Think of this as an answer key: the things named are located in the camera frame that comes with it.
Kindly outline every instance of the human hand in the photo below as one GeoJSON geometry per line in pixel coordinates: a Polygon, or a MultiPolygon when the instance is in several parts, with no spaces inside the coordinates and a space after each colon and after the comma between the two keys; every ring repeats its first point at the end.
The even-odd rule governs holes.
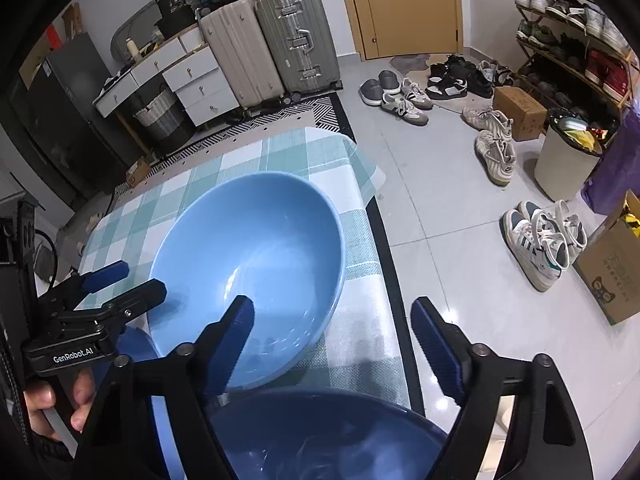
{"type": "MultiPolygon", "coordinates": [[[[78,404],[78,408],[71,415],[71,426],[76,431],[82,432],[84,428],[92,402],[94,402],[94,394],[94,375],[90,368],[84,368],[80,370],[73,386],[73,398],[78,404]]],[[[50,384],[40,380],[31,383],[24,393],[24,400],[27,404],[31,429],[37,434],[60,441],[60,436],[53,431],[42,412],[47,408],[53,408],[56,404],[56,394],[50,384]]]]}

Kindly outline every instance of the wooden door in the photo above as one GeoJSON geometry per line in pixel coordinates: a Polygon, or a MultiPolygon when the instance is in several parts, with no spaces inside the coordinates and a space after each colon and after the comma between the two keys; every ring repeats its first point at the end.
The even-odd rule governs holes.
{"type": "Polygon", "coordinates": [[[458,51],[458,0],[353,0],[367,59],[458,51]]]}

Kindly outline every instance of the screw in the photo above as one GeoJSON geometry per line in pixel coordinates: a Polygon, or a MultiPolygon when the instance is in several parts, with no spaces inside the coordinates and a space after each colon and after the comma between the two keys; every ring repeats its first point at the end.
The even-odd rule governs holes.
{"type": "Polygon", "coordinates": [[[178,345],[178,348],[175,349],[175,352],[178,355],[183,355],[183,356],[191,355],[193,354],[194,351],[195,351],[195,347],[193,346],[192,343],[182,343],[181,345],[178,345]]]}
{"type": "Polygon", "coordinates": [[[489,347],[483,343],[476,343],[471,349],[474,351],[474,354],[480,357],[487,357],[491,353],[489,347]]]}
{"type": "Polygon", "coordinates": [[[129,361],[130,359],[128,355],[120,354],[113,360],[113,364],[116,368],[123,368],[129,364],[129,361]]]}
{"type": "Polygon", "coordinates": [[[551,366],[551,357],[546,354],[538,354],[538,362],[544,367],[551,366]]]}

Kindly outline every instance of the box on shelf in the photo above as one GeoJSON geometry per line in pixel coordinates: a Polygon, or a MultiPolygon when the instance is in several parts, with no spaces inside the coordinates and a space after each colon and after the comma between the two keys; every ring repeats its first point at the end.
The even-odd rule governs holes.
{"type": "Polygon", "coordinates": [[[546,108],[522,88],[501,86],[495,89],[494,110],[513,119],[513,140],[537,139],[544,130],[546,108]]]}
{"type": "Polygon", "coordinates": [[[136,163],[127,170],[127,184],[129,187],[136,187],[146,179],[151,168],[146,163],[145,157],[141,156],[136,163]]]}
{"type": "Polygon", "coordinates": [[[640,312],[640,238],[621,218],[625,205],[640,219],[640,201],[627,191],[575,262],[612,325],[640,312]]]}

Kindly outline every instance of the black sleeve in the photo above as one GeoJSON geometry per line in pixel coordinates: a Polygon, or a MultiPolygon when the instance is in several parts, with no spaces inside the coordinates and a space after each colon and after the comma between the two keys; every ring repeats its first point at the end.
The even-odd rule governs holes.
{"type": "Polygon", "coordinates": [[[69,480],[73,459],[62,442],[32,433],[38,462],[52,480],[69,480]]]}

